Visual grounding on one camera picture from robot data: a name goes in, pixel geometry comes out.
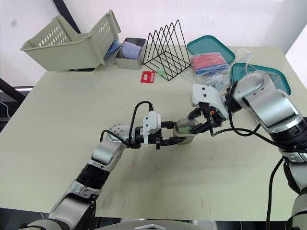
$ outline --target wire rack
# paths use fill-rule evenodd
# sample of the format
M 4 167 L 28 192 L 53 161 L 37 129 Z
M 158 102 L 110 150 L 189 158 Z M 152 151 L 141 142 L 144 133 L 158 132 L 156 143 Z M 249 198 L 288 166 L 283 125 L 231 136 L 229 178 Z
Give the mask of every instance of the wire rack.
M 156 72 L 163 69 L 168 81 L 191 65 L 179 20 L 149 33 L 143 64 Z

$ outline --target red fabric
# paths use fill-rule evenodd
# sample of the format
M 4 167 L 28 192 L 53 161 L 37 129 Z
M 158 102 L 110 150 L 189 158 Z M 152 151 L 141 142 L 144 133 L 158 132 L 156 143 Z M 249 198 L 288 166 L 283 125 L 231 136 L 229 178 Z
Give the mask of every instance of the red fabric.
M 220 53 L 199 54 L 191 58 L 191 65 L 194 72 L 198 69 L 222 64 L 227 64 L 227 62 Z

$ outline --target stainless steel box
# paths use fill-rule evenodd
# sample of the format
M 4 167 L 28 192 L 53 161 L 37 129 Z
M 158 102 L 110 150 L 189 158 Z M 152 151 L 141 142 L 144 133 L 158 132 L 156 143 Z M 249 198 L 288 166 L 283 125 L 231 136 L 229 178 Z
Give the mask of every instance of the stainless steel box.
M 146 39 L 127 37 L 124 42 L 130 42 L 136 44 L 137 46 L 140 46 L 142 48 L 142 51 L 138 59 L 127 59 L 123 57 L 122 53 L 123 46 L 121 46 L 121 48 L 118 50 L 115 56 L 115 61 L 118 67 L 121 69 L 141 69 L 143 65 L 142 62 L 144 58 Z

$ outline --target white wall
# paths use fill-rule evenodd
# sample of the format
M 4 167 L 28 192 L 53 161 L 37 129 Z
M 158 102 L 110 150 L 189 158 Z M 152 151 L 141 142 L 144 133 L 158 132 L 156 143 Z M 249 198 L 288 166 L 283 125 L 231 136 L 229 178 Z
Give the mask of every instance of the white wall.
M 0 77 L 12 86 L 34 85 L 45 69 L 20 51 L 58 15 L 51 0 L 1 0 Z
M 307 88 L 307 26 L 286 54 L 290 65 Z
M 64 1 L 82 32 L 112 9 L 121 41 L 147 38 L 179 19 L 186 43 L 214 35 L 227 46 L 280 46 L 287 51 L 307 22 L 306 0 Z M 1 77 L 14 86 L 33 85 L 44 70 L 19 48 L 57 15 L 56 10 L 51 0 L 3 0 L 1 13 Z

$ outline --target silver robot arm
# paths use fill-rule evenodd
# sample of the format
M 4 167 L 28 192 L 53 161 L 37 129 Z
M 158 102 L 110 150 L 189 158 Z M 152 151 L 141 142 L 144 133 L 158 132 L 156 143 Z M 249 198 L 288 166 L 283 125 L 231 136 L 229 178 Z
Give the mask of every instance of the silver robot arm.
M 109 130 L 128 139 L 129 125 L 116 124 Z M 78 178 L 73 180 L 47 219 L 37 220 L 22 228 L 27 230 L 83 230 L 88 229 L 95 215 L 95 201 L 102 186 L 127 146 L 109 133 L 94 150 Z
M 149 111 L 143 119 L 143 126 L 132 128 L 130 144 L 130 125 L 115 124 L 108 132 L 117 135 L 127 144 L 110 133 L 99 143 L 86 166 L 77 179 L 73 180 L 60 200 L 52 208 L 47 219 L 34 221 L 21 229 L 29 230 L 85 230 L 89 229 L 95 215 L 95 201 L 102 191 L 109 174 L 121 158 L 123 151 L 156 144 L 157 149 L 164 145 L 174 145 L 185 140 L 185 137 L 171 137 L 163 140 L 161 128 L 174 128 L 175 122 L 161 122 L 161 116 Z
M 307 118 L 300 114 L 285 92 L 276 89 L 268 73 L 257 70 L 222 96 L 212 87 L 193 85 L 191 101 L 197 109 L 190 115 L 196 117 L 202 112 L 208 122 L 195 127 L 192 132 L 207 131 L 229 119 L 229 104 L 228 107 L 226 104 L 230 100 L 231 113 L 247 109 L 279 145 L 289 186 L 299 194 L 293 205 L 289 229 L 292 226 L 307 229 Z

